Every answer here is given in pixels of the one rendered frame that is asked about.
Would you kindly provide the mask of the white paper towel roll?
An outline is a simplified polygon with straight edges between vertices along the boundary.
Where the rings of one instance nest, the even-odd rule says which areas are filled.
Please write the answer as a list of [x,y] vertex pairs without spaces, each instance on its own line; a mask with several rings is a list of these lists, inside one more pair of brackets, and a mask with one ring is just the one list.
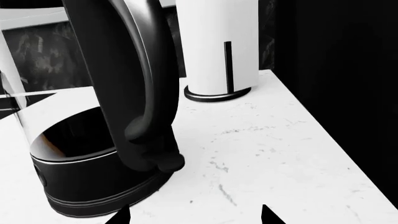
[[224,95],[259,79],[259,0],[176,0],[187,85]]

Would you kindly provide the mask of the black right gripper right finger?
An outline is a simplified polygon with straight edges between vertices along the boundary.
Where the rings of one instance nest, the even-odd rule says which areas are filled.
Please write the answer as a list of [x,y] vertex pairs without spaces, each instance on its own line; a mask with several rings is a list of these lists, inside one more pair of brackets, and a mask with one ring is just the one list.
[[262,205],[262,224],[286,224],[267,205]]

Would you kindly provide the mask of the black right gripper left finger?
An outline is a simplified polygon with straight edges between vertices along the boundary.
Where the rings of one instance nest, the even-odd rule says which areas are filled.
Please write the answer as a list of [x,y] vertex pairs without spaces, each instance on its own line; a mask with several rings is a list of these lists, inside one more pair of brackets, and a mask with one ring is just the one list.
[[131,214],[129,205],[123,206],[105,224],[130,224]]

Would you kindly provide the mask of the black glass electric kettle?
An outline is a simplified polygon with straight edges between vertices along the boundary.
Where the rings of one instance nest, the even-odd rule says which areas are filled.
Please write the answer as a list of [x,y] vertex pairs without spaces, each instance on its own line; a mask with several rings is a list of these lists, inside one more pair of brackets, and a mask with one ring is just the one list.
[[0,0],[0,121],[15,117],[50,207],[93,218],[173,175],[175,44],[159,0]]

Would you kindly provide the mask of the black paper towel holder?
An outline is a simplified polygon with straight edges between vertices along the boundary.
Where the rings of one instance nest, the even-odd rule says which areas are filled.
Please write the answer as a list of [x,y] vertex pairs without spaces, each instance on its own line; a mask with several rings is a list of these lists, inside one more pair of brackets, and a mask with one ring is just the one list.
[[232,55],[232,42],[227,41],[224,42],[224,62],[226,69],[226,87],[227,93],[222,95],[198,95],[196,93],[192,93],[188,89],[188,85],[184,88],[184,95],[186,98],[196,102],[222,102],[228,100],[234,100],[236,98],[240,98],[244,95],[247,95],[251,91],[251,87],[246,89],[242,89],[239,91],[234,90],[234,77],[233,77],[233,55]]

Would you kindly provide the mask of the black kettle power lever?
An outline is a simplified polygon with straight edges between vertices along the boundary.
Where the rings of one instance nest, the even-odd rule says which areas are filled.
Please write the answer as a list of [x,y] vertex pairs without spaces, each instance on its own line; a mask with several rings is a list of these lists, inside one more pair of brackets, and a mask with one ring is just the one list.
[[163,173],[174,173],[185,165],[185,158],[178,151],[146,152],[142,157]]

